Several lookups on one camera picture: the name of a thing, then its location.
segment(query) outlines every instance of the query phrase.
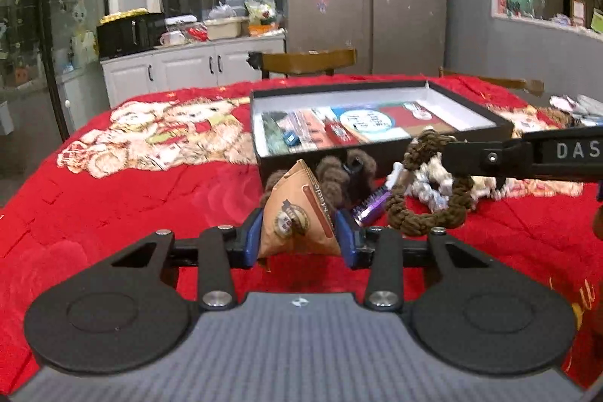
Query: glass door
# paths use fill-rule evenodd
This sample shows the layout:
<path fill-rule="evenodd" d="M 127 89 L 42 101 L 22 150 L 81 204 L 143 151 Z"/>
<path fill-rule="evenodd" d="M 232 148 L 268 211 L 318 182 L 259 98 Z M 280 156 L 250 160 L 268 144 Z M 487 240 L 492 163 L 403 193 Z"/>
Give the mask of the glass door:
<path fill-rule="evenodd" d="M 110 108 L 96 42 L 108 0 L 44 0 L 41 13 L 46 60 L 72 133 Z"/>
<path fill-rule="evenodd" d="M 38 0 L 0 0 L 0 207 L 61 144 L 42 61 Z"/>

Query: brown knitted rope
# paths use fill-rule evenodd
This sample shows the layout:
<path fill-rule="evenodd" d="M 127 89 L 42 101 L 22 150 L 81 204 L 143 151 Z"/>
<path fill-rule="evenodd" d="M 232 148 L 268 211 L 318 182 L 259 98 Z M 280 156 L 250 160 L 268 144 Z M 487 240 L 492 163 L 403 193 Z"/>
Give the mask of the brown knitted rope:
<path fill-rule="evenodd" d="M 417 214 L 406 207 L 406 187 L 410 185 L 414 171 L 424 162 L 441 152 L 444 146 L 454 137 L 439 135 L 435 130 L 423 131 L 409 144 L 404 155 L 404 173 L 394 185 L 391 195 L 385 202 L 387 219 L 392 228 L 402 231 L 410 237 L 426 235 L 433 227 L 456 228 L 461 226 L 467 217 L 467 209 L 471 207 L 470 191 L 473 187 L 471 176 L 456 177 L 452 184 L 452 195 L 448 200 L 448 208 L 436 213 Z"/>

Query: chair backrest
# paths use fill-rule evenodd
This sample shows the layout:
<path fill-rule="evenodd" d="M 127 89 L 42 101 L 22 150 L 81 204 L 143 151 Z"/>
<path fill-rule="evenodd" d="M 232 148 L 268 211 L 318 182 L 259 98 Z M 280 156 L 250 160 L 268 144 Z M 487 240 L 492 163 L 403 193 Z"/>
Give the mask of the chair backrest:
<path fill-rule="evenodd" d="M 324 52 L 264 53 L 262 72 L 275 72 L 293 76 L 326 73 L 332 76 L 335 69 L 356 63 L 356 49 L 327 50 Z"/>
<path fill-rule="evenodd" d="M 440 77 L 462 75 L 468 76 L 470 74 L 459 74 L 458 72 L 444 69 L 444 67 L 439 67 Z M 537 79 L 501 79 L 482 76 L 473 77 L 477 77 L 480 81 L 490 82 L 490 84 L 504 87 L 506 89 L 523 89 L 524 91 L 527 91 L 530 94 L 534 94 L 535 96 L 542 96 L 542 94 L 545 92 L 545 83 L 542 81 L 538 81 Z"/>

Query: black door frame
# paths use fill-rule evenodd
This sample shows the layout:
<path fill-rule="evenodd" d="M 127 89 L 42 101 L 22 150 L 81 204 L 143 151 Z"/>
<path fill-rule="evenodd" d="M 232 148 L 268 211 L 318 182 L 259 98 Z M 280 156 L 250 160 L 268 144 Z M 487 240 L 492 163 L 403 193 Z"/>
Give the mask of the black door frame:
<path fill-rule="evenodd" d="M 50 0 L 35 0 L 35 17 L 40 36 L 41 61 L 46 74 L 46 84 L 48 95 L 52 103 L 52 112 L 57 122 L 58 132 L 61 139 L 66 141 L 69 138 L 69 129 L 63 112 L 63 105 L 58 92 L 56 74 L 54 72 L 54 63 L 52 62 L 52 24 L 50 18 Z M 109 14 L 109 0 L 104 0 L 105 14 Z"/>

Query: poster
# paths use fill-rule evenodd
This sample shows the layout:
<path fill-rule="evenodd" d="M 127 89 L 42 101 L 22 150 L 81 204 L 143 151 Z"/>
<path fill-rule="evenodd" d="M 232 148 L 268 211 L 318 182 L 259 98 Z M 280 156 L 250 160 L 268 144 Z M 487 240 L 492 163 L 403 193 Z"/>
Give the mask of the poster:
<path fill-rule="evenodd" d="M 426 126 L 456 131 L 417 102 L 273 111 L 262 123 L 270 155 L 412 138 Z"/>

